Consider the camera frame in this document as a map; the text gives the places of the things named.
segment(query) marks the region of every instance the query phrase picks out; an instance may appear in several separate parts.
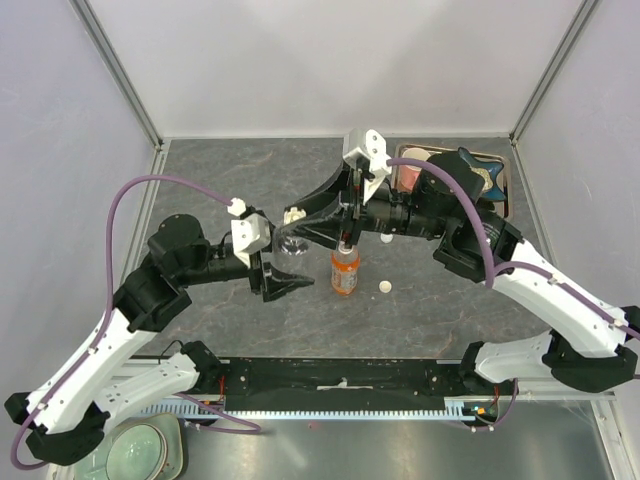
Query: bottle label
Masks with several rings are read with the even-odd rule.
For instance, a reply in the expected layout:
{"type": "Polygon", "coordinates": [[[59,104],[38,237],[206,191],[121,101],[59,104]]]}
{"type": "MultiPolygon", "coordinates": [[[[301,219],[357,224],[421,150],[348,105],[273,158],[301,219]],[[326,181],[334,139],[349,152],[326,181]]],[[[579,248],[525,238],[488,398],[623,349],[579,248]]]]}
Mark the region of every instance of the bottle label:
{"type": "Polygon", "coordinates": [[[351,272],[342,272],[337,268],[333,268],[333,272],[331,275],[331,283],[333,286],[339,290],[350,291],[356,288],[356,283],[358,282],[358,274],[354,269],[351,272]]]}

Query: white wall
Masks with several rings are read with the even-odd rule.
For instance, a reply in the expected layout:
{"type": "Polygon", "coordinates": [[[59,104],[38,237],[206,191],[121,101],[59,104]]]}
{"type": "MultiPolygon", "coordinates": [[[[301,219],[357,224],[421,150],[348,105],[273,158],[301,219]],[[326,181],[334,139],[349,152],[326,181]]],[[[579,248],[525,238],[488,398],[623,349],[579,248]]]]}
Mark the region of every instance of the white wall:
{"type": "MultiPolygon", "coordinates": [[[[55,372],[104,309],[104,222],[152,148],[67,0],[0,2],[0,392],[55,372]]],[[[118,275],[140,202],[122,205],[118,275]]],[[[17,426],[0,412],[2,478],[17,426]]],[[[23,461],[32,460],[28,452],[23,461]]]]}
{"type": "Polygon", "coordinates": [[[169,137],[509,132],[580,0],[92,0],[169,137]]]}
{"type": "MultiPolygon", "coordinates": [[[[558,265],[620,306],[640,305],[638,18],[600,2],[519,148],[558,265]]],[[[618,396],[640,461],[640,382],[618,396]]]]}

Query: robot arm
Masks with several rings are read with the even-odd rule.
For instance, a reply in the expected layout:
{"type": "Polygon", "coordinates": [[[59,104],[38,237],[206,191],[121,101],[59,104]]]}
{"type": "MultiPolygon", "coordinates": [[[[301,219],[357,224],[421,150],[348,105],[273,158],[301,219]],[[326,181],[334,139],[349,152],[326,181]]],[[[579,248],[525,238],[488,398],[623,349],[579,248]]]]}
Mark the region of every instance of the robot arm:
{"type": "Polygon", "coordinates": [[[116,385],[107,386],[107,382],[191,304],[185,290],[190,285],[248,278],[252,292],[261,294],[265,302],[311,285],[312,279],[280,272],[265,261],[272,230],[264,214],[249,207],[232,220],[232,241],[211,245],[194,217],[166,219],[149,239],[149,253],[140,268],[116,291],[111,321],[98,346],[91,348],[104,315],[53,377],[31,393],[13,394],[5,403],[18,424],[40,410],[27,438],[34,457],[70,465],[91,452],[120,422],[154,401],[176,392],[215,389],[220,361],[199,341],[187,343],[167,362],[141,375],[116,385]],[[83,356],[86,359],[72,369],[83,356]],[[42,398],[63,377],[62,386],[42,405],[42,398]]]}
{"type": "MultiPolygon", "coordinates": [[[[454,191],[427,170],[412,192],[396,191],[386,181],[390,167],[381,167],[398,163],[389,158],[379,133],[352,131],[345,137],[341,166],[320,188],[285,209],[280,233],[331,249],[340,241],[357,244],[362,231],[439,239],[436,261],[459,276],[485,282],[478,237],[454,191]]],[[[477,162],[465,149],[429,159],[453,177],[475,205],[499,270],[493,288],[552,330],[516,342],[472,344],[461,375],[479,383],[553,376],[588,392],[632,379],[637,356],[624,343],[630,330],[639,330],[638,307],[608,305],[550,265],[513,225],[492,211],[491,204],[480,199],[485,180],[470,161],[477,162]]]]}

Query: white bracket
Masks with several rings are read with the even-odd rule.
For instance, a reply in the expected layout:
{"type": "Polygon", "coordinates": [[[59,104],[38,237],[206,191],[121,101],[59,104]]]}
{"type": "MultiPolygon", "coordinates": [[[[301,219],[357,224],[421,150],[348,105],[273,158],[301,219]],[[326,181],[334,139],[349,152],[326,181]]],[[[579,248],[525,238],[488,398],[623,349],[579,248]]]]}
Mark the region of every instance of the white bracket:
{"type": "Polygon", "coordinates": [[[227,207],[227,212],[229,212],[234,217],[239,217],[246,211],[247,211],[247,204],[244,203],[244,200],[242,200],[241,198],[232,198],[231,206],[227,207]]]}
{"type": "Polygon", "coordinates": [[[296,222],[301,218],[307,216],[307,212],[304,209],[298,210],[297,207],[291,207],[289,210],[284,212],[284,225],[289,225],[290,223],[296,222]]]}
{"type": "Polygon", "coordinates": [[[387,142],[382,135],[373,129],[354,129],[344,137],[342,146],[342,158],[347,164],[355,169],[356,161],[365,157],[369,160],[369,172],[373,174],[372,180],[364,181],[363,203],[367,203],[373,194],[378,190],[387,175],[391,175],[391,167],[387,165],[387,160],[391,157],[387,155],[387,142]]]}
{"type": "Polygon", "coordinates": [[[257,213],[243,220],[231,220],[231,238],[233,254],[250,268],[249,257],[271,243],[269,221],[257,213]]]}

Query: bottle cap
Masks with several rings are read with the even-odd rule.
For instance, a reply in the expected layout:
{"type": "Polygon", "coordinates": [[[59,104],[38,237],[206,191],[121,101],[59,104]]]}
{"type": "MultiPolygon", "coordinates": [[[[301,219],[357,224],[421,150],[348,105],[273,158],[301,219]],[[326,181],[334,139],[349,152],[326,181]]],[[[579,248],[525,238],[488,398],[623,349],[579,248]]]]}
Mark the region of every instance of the bottle cap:
{"type": "Polygon", "coordinates": [[[338,251],[339,251],[340,253],[344,253],[344,254],[351,253],[351,252],[353,252],[353,247],[348,247],[348,248],[347,248],[347,246],[345,245],[345,243],[341,241],[341,242],[338,244],[338,251]]]}
{"type": "Polygon", "coordinates": [[[391,291],[391,282],[389,282],[388,280],[383,280],[380,282],[380,285],[378,285],[378,287],[380,288],[380,291],[382,293],[389,293],[391,291]]]}

